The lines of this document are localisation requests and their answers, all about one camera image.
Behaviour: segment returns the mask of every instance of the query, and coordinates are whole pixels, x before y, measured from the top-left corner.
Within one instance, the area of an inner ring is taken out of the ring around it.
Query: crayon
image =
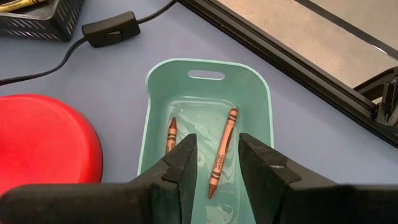
[[[175,146],[175,138],[177,137],[177,124],[175,122],[175,117],[169,126],[169,132],[167,133],[166,141],[166,154],[169,153]]]
[[[8,3],[0,4],[0,12],[11,12],[44,1],[46,0],[14,0]]]
[[[226,152],[228,150],[229,142],[231,140],[232,132],[234,130],[234,125],[236,118],[238,117],[238,109],[231,109],[229,111],[228,119],[224,128],[223,136],[221,137],[220,146],[218,147],[218,153],[216,161],[214,163],[213,171],[210,175],[209,180],[209,198],[212,198],[214,192],[217,189],[218,181],[221,177],[221,171],[223,170],[224,161],[226,157]]]

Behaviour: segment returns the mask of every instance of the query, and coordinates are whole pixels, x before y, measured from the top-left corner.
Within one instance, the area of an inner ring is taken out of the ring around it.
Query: orange crayon
[[[175,138],[177,137],[177,124],[175,122],[175,117],[169,126],[169,132],[167,133],[166,141],[166,154],[169,153],[175,146]]]
[[[232,132],[234,130],[234,125],[236,118],[238,117],[238,109],[231,109],[229,111],[228,119],[224,128],[223,137],[221,138],[220,146],[218,147],[218,153],[216,161],[214,163],[213,171],[210,175],[209,180],[209,198],[212,198],[214,192],[217,189],[218,181],[221,177],[221,171],[223,170],[224,161],[226,157],[226,152],[228,150],[229,142],[231,140]]]

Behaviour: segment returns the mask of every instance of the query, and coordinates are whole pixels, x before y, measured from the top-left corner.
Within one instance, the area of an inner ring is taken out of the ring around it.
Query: plastic bin
[[[83,3],[84,0],[48,0],[13,12],[0,12],[0,35],[69,41]]]
[[[222,73],[224,78],[193,77],[193,70]],[[149,72],[146,86],[149,104],[138,174],[164,156],[167,128],[175,116],[177,143],[188,133],[196,133],[198,139],[192,223],[255,223],[239,166],[238,137],[248,133],[274,147],[271,98],[264,79],[238,63],[171,59]],[[220,183],[209,199],[208,181],[231,108],[239,109],[238,120]]]

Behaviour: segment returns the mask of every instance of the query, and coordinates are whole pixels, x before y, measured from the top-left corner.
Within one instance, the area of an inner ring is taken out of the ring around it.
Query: yellow object
[[[12,2],[0,5],[0,12],[11,12],[44,1],[46,0],[14,0]]]

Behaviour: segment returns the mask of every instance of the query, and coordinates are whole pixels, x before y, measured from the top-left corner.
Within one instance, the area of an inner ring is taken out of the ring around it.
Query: red stool
[[[24,184],[100,182],[101,146],[90,123],[40,95],[0,97],[0,195]]]

